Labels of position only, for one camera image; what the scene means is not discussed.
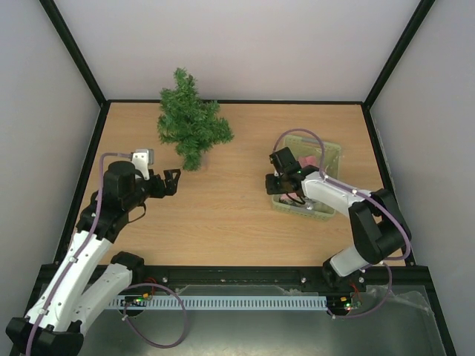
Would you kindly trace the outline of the small green christmas tree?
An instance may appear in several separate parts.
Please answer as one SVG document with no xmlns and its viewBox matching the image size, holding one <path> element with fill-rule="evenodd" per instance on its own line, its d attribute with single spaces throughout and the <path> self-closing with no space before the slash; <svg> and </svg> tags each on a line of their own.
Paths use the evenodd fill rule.
<svg viewBox="0 0 475 356">
<path fill-rule="evenodd" d="M 161 143 L 174 146 L 184 170 L 198 171 L 203 155 L 231 142 L 234 134 L 228 120 L 220 116 L 220 104 L 199 97 L 196 79 L 186 69 L 177 68 L 173 77 L 175 86 L 160 91 L 157 132 Z"/>
</svg>

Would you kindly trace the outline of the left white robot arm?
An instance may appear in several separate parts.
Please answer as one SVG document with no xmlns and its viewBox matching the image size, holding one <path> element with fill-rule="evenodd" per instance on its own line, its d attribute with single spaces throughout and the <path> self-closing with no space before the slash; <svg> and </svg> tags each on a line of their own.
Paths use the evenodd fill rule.
<svg viewBox="0 0 475 356">
<path fill-rule="evenodd" d="M 144 260 L 116 254 L 94 283 L 99 262 L 129 223 L 129 214 L 148 198 L 177 192 L 180 170 L 155 174 L 144 154 L 100 165 L 98 191 L 80 214 L 69 250 L 42 296 L 24 317 L 14 317 L 6 334 L 23 355 L 77 355 L 98 316 L 143 276 Z"/>
</svg>

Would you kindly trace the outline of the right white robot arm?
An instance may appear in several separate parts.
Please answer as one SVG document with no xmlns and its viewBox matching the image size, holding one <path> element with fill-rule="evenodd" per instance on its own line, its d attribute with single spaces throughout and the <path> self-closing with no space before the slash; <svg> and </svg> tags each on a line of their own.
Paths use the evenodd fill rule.
<svg viewBox="0 0 475 356">
<path fill-rule="evenodd" d="M 393 194 L 387 189 L 368 191 L 345 184 L 314 166 L 265 177 L 269 195 L 295 193 L 316 200 L 350 220 L 352 244 L 322 266 L 325 285 L 334 291 L 358 270 L 385 260 L 404 260 L 410 254 L 410 231 Z"/>
</svg>

